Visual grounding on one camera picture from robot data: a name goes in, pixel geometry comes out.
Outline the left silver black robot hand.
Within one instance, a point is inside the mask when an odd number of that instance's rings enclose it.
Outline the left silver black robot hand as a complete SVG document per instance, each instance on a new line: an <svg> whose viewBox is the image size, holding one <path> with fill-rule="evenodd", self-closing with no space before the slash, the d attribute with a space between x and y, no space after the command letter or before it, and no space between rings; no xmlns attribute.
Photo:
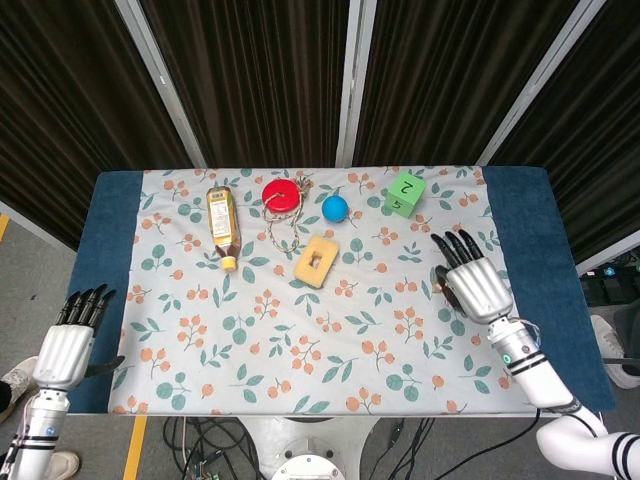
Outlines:
<svg viewBox="0 0 640 480"><path fill-rule="evenodd" d="M107 287L76 291L64 302L45 335L33 372L40 389L69 392L83 379L114 372L124 362L124 356L118 355L103 364L89 364L98 330L116 294Z"/></svg>

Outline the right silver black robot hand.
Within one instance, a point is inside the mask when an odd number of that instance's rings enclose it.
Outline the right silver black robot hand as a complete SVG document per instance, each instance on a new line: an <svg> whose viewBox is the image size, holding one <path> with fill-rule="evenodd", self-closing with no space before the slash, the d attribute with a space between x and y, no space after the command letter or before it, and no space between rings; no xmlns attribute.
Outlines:
<svg viewBox="0 0 640 480"><path fill-rule="evenodd" d="M447 263L434 268L437 284L455 310L480 325L489 325L511 313L511 293L468 232L460 229L430 237Z"/></svg>

